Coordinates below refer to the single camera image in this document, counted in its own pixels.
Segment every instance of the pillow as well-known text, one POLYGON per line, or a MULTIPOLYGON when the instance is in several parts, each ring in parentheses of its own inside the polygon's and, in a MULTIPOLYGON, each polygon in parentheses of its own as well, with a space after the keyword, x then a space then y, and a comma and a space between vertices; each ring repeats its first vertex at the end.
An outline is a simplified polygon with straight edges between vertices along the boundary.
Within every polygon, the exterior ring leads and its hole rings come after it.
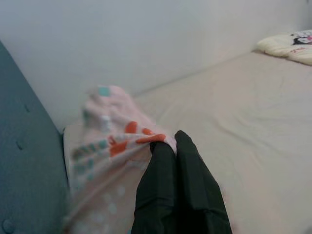
POLYGON ((312 65, 312 30, 265 38, 257 48, 269 55, 312 65))

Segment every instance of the headboard button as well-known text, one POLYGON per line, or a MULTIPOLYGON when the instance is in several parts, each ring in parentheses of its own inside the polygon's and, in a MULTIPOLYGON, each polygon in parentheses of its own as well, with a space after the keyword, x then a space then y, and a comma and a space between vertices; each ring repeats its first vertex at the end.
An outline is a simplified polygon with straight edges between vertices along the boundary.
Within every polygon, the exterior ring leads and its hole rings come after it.
POLYGON ((9 219, 5 219, 2 222, 2 229, 3 229, 4 233, 12 234, 15 230, 15 226, 9 219))

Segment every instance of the blanket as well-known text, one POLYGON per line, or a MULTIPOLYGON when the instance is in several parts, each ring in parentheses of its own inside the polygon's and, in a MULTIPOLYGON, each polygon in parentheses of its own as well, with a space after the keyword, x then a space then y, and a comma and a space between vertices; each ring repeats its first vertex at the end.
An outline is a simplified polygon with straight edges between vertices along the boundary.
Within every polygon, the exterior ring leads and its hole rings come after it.
POLYGON ((265 38, 257 48, 269 55, 312 65, 312 30, 265 38))
POLYGON ((176 141, 156 126, 121 88, 94 89, 83 107, 81 145, 73 150, 68 233, 127 233, 136 189, 151 159, 149 143, 176 141))

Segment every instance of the mattress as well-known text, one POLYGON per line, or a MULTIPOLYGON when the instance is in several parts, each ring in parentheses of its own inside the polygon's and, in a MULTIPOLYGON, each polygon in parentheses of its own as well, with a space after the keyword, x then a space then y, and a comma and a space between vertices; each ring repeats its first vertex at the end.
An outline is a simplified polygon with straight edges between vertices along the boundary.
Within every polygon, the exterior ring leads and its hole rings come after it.
MULTIPOLYGON (((249 53, 136 101, 172 134, 181 129, 193 139, 234 234, 311 231, 311 67, 249 53)), ((65 157, 80 128, 66 128, 65 157)))

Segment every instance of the white pillow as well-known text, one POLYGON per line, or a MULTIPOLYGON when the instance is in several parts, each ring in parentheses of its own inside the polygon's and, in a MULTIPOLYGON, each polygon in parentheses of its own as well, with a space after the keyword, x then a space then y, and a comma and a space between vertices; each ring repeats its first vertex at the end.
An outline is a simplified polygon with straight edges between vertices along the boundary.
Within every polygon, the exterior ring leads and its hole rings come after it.
POLYGON ((312 65, 312 30, 265 38, 257 48, 269 55, 312 65))

